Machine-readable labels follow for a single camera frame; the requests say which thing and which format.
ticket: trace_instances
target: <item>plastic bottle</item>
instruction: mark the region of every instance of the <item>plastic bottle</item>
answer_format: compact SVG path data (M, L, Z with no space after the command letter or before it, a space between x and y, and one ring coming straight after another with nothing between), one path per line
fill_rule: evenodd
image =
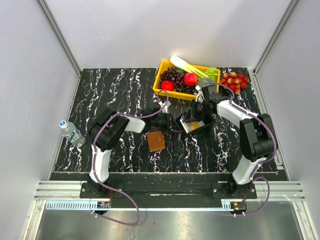
M81 135L72 122L61 121L59 126L60 133L76 148L80 148L86 142L85 137Z

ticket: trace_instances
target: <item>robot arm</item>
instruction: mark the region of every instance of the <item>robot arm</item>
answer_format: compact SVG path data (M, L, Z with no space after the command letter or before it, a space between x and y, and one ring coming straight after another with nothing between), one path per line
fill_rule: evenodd
M213 124L213 115L219 115L226 118L240 129L240 148L242 158L232 173L232 178L228 183L228 192L233 195L246 188L252 180L252 176L258 169L257 165L271 156L273 153L273 141L266 129L259 124L257 120L250 117L248 113L257 116L263 121L275 136L274 127L271 118L268 114L252 113L234 102L230 102L227 97L220 96L216 91L216 86L206 86L199 88L199 94L196 100L191 101L189 110L184 114L184 118L180 119L182 123L180 127L186 132L191 133L192 130L187 129L185 123L206 121L208 124ZM147 109L144 116L155 113L157 108ZM107 108L93 123L89 130L89 136L92 141L97 136L105 122L117 112ZM141 133L147 131L150 126L161 127L162 131L179 133L182 130L172 118L170 113L160 113L156 117L145 118L141 120L129 116L117 116L103 130L96 142L96 175L105 182L109 177L109 160L112 148L118 143L124 131ZM91 168L90 177L94 182L98 182Z
M197 87L199 94L196 100L191 102L190 108L183 118L183 122L200 122L208 119L212 115L219 115L239 128L240 149L242 157L237 168L232 173L232 179L229 181L228 192L236 193L239 189L247 186L254 173L257 171L262 161L266 160L273 153L274 146L271 136L260 123L249 115L258 117L272 132L275 137L275 130L271 117L268 114L252 113L225 96L220 96L216 91L216 86Z
M139 116L149 116L160 110L158 103L153 106L148 106L147 109L138 113ZM95 120L92 126L89 128L89 137L92 142L98 135L98 132L104 126L104 124L117 112L110 108L107 108L99 117ZM142 133L148 132L151 127L159 127L163 132L168 133L181 133L181 129L177 125L173 116L168 112L167 106L153 117L147 117L145 120L139 118L122 115L116 116L108 126L102 131L96 141L96 149L93 145L92 155L96 154L95 157L95 173L101 182L105 182L109 178L109 161L112 149L119 142L123 132L135 132ZM90 177L91 179L98 183L96 179L93 166L91 167Z

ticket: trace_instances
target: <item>black marbled table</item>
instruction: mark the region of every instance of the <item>black marbled table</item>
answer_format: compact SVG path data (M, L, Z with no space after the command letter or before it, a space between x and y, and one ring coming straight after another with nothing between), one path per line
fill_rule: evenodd
M221 73L235 71L250 77L246 68L220 68ZM73 102L69 121L87 135L88 126L105 107L118 112L136 114L148 103L156 101L152 90L157 68L98 68L84 69ZM170 98L168 109L174 117L185 112L189 101ZM259 113L254 89L250 83L237 95L235 103ZM198 134L183 138L180 134L165 133L166 149L149 152L146 134L125 132L111 153L110 172L232 172L242 156L239 129L228 120L215 116L209 135ZM75 148L64 139L54 166L57 173L87 173L91 170L92 150L87 139ZM274 161L259 170L276 172Z

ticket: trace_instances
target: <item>white wall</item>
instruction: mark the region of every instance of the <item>white wall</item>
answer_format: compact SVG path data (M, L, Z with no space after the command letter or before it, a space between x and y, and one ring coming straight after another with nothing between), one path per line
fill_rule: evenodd
M81 68L253 68L290 0L46 0Z
M77 76L35 0L2 0L0 26L0 238L17 240Z
M319 0L298 5L258 73L293 180L320 234Z

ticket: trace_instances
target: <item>yellow plastic crate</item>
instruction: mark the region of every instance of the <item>yellow plastic crate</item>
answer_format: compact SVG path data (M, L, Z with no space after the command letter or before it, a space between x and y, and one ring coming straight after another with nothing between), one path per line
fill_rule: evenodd
M209 67L207 67L207 66L197 66L197 65L192 65L192 66L194 66L196 69L200 70L203 73L209 69ZM167 70L170 67L174 67L174 65L170 61L162 61L161 62L158 74L156 75L156 78L155 78L155 81L153 84L153 88L152 88L156 94L159 93L159 91L160 91L160 89L158 89L158 83L160 81L160 74L162 74L165 70ZM218 74L218 76L216 76L217 77L216 82L219 83L220 82L220 70L216 69L215 71ZM216 91L219 92L219 85L216 86ZM182 93L182 92L176 92L176 90L167 91L167 92L169 94L169 97L171 97L171 98L183 99L183 100L189 100L189 101L196 99L196 95L194 95L194 94L186 94L186 93ZM166 93L162 91L159 93L159 95L166 96Z

